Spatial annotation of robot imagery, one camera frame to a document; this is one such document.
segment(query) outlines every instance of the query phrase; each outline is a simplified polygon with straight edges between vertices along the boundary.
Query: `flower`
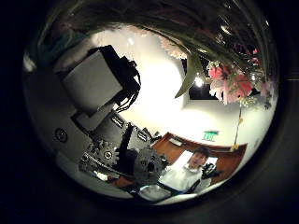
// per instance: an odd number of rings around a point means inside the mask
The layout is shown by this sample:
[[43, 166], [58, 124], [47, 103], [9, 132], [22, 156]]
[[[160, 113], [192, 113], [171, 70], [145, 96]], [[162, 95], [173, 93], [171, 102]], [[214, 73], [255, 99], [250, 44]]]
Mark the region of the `flower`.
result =
[[236, 76], [232, 76], [228, 66], [210, 67], [208, 74], [212, 78], [210, 84], [211, 95], [223, 101], [225, 105], [236, 102], [240, 97], [244, 98], [251, 94], [252, 85], [240, 70], [235, 70]]
[[176, 59], [187, 59], [187, 55], [179, 49], [178, 45], [175, 45], [162, 36], [159, 36], [159, 39], [161, 47], [165, 49], [170, 56]]

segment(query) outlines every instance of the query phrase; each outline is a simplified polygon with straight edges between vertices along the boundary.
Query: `green exit sign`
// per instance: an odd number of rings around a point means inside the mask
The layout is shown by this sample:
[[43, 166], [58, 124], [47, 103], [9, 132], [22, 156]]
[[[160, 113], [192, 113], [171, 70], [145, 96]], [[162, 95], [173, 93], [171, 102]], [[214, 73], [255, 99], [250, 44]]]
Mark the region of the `green exit sign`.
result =
[[213, 137], [218, 135], [218, 131], [205, 131], [204, 132], [204, 140], [214, 142]]

